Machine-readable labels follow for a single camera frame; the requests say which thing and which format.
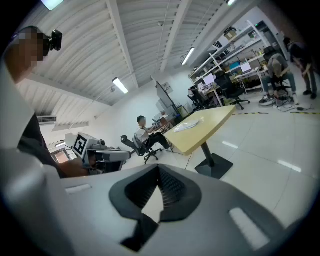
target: black pants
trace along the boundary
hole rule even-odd
[[[151,134],[149,137],[149,143],[147,143],[146,145],[151,148],[155,143],[160,143],[165,150],[167,150],[169,148],[169,144],[166,140],[166,138],[160,133],[157,132],[155,134]]]

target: black and yellow floor tape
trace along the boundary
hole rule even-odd
[[[314,112],[290,112],[290,114],[309,114],[309,115],[320,115],[320,113],[314,113]]]
[[[265,115],[268,115],[269,113],[255,112],[255,113],[240,113],[240,114],[232,114],[232,115],[235,116],[235,115],[256,115],[256,114],[265,114]]]

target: black shirt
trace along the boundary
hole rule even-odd
[[[66,178],[66,175],[61,171],[56,161],[51,157],[44,137],[42,136],[36,114],[33,115],[25,128],[20,139],[18,149],[21,152],[35,156],[44,165],[53,166],[56,168],[60,178]]]
[[[307,64],[312,63],[312,56],[307,46],[300,42],[294,42],[289,46],[290,60],[294,62],[294,58],[300,60],[303,68],[307,67]]]

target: air vent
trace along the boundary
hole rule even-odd
[[[55,115],[42,115],[37,116],[37,118],[40,125],[54,124],[57,122],[57,117]]]

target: standing person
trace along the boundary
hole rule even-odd
[[[166,138],[160,132],[151,134],[154,131],[154,127],[146,127],[147,120],[144,116],[138,116],[136,118],[136,121],[138,122],[139,127],[136,130],[135,134],[138,140],[141,141],[141,143],[144,143],[149,148],[151,148],[155,143],[160,143],[165,150],[167,150],[170,147]]]
[[[262,78],[262,85],[263,89],[266,93],[266,96],[263,97],[262,100],[259,101],[259,103],[263,106],[267,106],[273,101],[274,99],[271,98],[269,94],[269,85],[268,83],[271,83],[272,88],[274,90],[274,97],[278,98],[278,91],[276,88],[276,83],[283,82],[284,80],[289,80],[291,90],[292,90],[292,97],[294,100],[295,105],[299,105],[298,97],[296,94],[296,82],[294,74],[290,72],[289,65],[285,58],[279,54],[274,54],[268,63],[268,69],[269,69],[269,76],[264,76]]]
[[[283,40],[283,43],[290,53],[291,62],[302,72],[306,84],[306,91],[303,92],[303,95],[311,95],[310,99],[314,100],[317,97],[317,84],[312,66],[312,56],[308,47],[300,42],[291,42],[288,37]]]
[[[30,26],[20,30],[7,47],[1,65],[7,77],[11,78],[8,84],[1,86],[14,86],[25,79],[48,55],[48,37],[37,27]],[[88,170],[83,168],[80,157],[63,163],[56,163],[51,157],[46,142],[42,136],[36,114],[29,121],[19,141],[18,149],[24,153],[35,156],[44,165],[56,168],[60,178],[71,178],[88,175]],[[90,157],[91,167],[96,165],[95,156]]]

